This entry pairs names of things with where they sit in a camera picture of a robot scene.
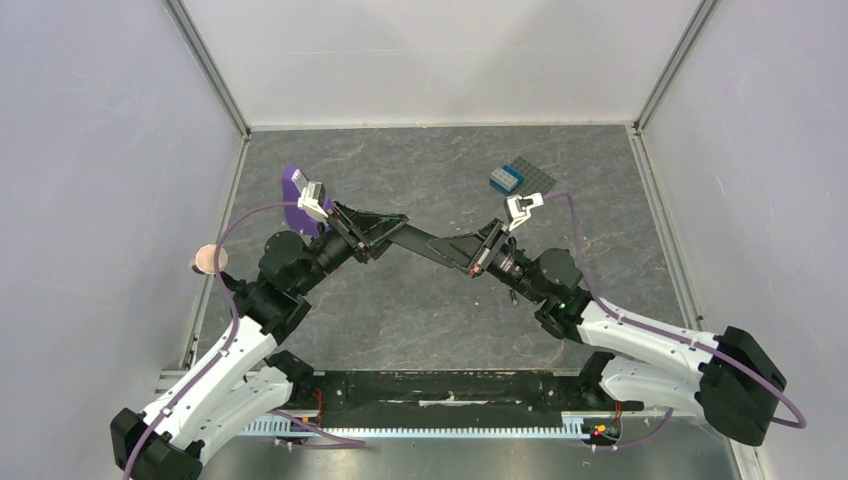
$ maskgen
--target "small round object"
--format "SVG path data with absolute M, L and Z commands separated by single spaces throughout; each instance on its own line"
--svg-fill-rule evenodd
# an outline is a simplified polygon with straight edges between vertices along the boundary
M 227 251 L 222 247 L 218 255 L 218 268 L 223 270 L 227 266 L 229 259 L 230 257 L 227 255 Z M 206 245 L 198 250 L 194 256 L 192 267 L 196 267 L 196 270 L 207 275 L 215 273 L 215 245 Z

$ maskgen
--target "metal plate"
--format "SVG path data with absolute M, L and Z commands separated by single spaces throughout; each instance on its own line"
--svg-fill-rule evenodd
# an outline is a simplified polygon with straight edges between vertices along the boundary
M 583 418 L 562 415 L 562 427 L 518 427 L 518 428 L 324 428 L 323 430 L 341 437 L 355 438 L 559 438 L 586 439 L 581 432 Z M 240 434 L 246 437 L 315 437 L 283 417 L 262 415 L 245 427 Z
M 626 439 L 655 428 L 627 418 Z M 294 451 L 270 440 L 236 438 L 204 469 L 202 480 L 738 480 L 727 439 L 694 419 L 675 418 L 651 443 L 592 453 L 569 440 L 367 439 L 363 450 Z

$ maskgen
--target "blue lego brick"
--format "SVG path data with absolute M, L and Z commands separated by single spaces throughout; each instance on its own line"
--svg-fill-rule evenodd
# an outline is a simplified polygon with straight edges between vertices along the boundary
M 509 195 L 524 181 L 524 177 L 509 165 L 498 167 L 489 176 L 489 185 L 504 195 Z

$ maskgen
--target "gray stone surface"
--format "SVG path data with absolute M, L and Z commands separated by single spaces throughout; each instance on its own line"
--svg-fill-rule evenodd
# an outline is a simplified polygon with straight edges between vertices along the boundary
M 489 174 L 521 155 L 578 200 L 586 270 L 611 301 L 682 325 L 680 310 L 623 126 L 461 127 L 257 133 L 251 139 L 233 218 L 279 201 L 279 176 L 295 164 L 354 208 L 400 212 L 438 236 L 504 218 Z M 253 278 L 282 211 L 243 222 L 227 243 L 228 271 Z M 564 199 L 534 210 L 516 233 L 535 257 L 573 248 Z M 580 368 L 592 349 L 559 341 L 510 302 L 489 276 L 470 279 L 392 247 L 377 262 L 345 264 L 309 295 L 313 308 L 284 344 L 318 369 Z M 229 313 L 214 291 L 201 354 Z

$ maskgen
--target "white wall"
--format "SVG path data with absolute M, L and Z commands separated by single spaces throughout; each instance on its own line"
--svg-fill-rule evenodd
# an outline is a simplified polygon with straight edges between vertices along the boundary
M 775 479 L 845 476 L 846 18 L 843 0 L 721 2 L 647 131 L 707 325 L 751 331 L 809 419 L 769 430 Z
M 636 117 L 698 0 L 185 0 L 254 126 Z
M 0 478 L 120 478 L 238 136 L 159 1 L 4 2 L 0 64 Z

